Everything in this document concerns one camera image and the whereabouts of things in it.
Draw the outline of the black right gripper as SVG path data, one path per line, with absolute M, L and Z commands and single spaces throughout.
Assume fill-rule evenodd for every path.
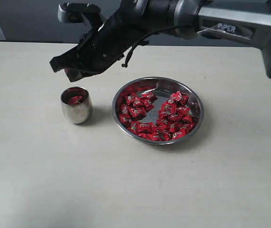
M 103 73 L 148 33 L 146 18 L 145 11 L 116 11 L 81 47 L 53 57 L 53 72 L 64 69 L 71 83 Z

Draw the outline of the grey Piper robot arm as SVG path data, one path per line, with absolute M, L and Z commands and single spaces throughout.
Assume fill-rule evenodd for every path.
M 70 82 L 102 74 L 121 59 L 127 67 L 135 48 L 160 33 L 186 40 L 226 39 L 257 48 L 271 78 L 271 0 L 123 0 L 108 19 L 97 5 L 62 3 L 58 19 L 91 26 L 74 48 L 50 61 L 53 71 L 65 70 Z

